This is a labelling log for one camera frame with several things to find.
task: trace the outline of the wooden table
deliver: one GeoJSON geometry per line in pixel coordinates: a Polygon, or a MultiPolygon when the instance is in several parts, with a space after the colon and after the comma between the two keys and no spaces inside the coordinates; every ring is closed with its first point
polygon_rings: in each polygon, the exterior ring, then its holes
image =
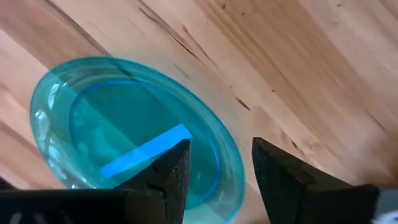
{"type": "Polygon", "coordinates": [[[0,175],[62,187],[29,126],[37,80],[71,58],[155,67],[235,138],[247,194],[235,223],[267,223],[251,162],[260,136],[352,184],[398,177],[398,1],[0,0],[0,175]]]}

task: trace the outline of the wood grain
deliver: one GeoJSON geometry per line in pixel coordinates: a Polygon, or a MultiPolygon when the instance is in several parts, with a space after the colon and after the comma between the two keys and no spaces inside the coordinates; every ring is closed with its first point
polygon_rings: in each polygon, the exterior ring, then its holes
{"type": "Polygon", "coordinates": [[[397,28],[393,0],[0,0],[0,138],[18,147],[0,175],[60,187],[9,162],[44,169],[32,90],[65,60],[112,55],[185,85],[231,131],[247,182],[236,223],[267,222],[254,136],[352,184],[396,184],[397,28]]]}

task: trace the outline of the clear blue plate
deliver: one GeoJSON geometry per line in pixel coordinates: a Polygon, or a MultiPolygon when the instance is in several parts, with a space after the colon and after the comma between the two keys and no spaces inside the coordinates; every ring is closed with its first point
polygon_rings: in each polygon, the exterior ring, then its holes
{"type": "Polygon", "coordinates": [[[184,223],[226,223],[242,204],[243,163],[228,130],[152,68],[110,57],[65,62],[39,81],[30,112],[37,145],[67,188],[111,189],[190,139],[184,223]]]}

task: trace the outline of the black clamp jaw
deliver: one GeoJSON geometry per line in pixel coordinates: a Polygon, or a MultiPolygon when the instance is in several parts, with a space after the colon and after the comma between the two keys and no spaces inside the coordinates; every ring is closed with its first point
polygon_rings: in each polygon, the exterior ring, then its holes
{"type": "Polygon", "coordinates": [[[185,139],[111,190],[16,190],[0,182],[0,223],[182,223],[190,180],[185,139]]]}
{"type": "Polygon", "coordinates": [[[252,159],[271,224],[398,223],[398,190],[353,187],[254,138],[252,159]]]}

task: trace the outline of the blue plastic strip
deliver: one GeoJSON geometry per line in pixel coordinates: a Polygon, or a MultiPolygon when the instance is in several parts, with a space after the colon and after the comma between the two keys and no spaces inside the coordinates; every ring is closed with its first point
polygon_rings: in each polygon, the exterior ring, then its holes
{"type": "Polygon", "coordinates": [[[179,124],[105,165],[101,168],[101,172],[106,177],[113,177],[171,149],[181,140],[190,138],[192,135],[188,129],[183,124],[179,124]]]}

